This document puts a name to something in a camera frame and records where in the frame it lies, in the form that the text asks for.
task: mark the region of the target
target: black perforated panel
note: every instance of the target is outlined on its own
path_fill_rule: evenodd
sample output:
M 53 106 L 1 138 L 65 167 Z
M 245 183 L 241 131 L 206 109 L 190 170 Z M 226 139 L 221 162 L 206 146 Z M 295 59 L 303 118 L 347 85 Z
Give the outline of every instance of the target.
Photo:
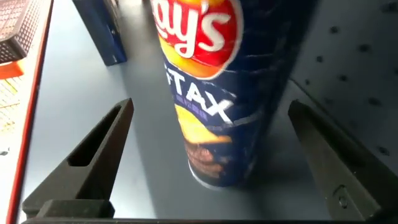
M 0 0 L 0 63 L 26 57 L 46 0 Z

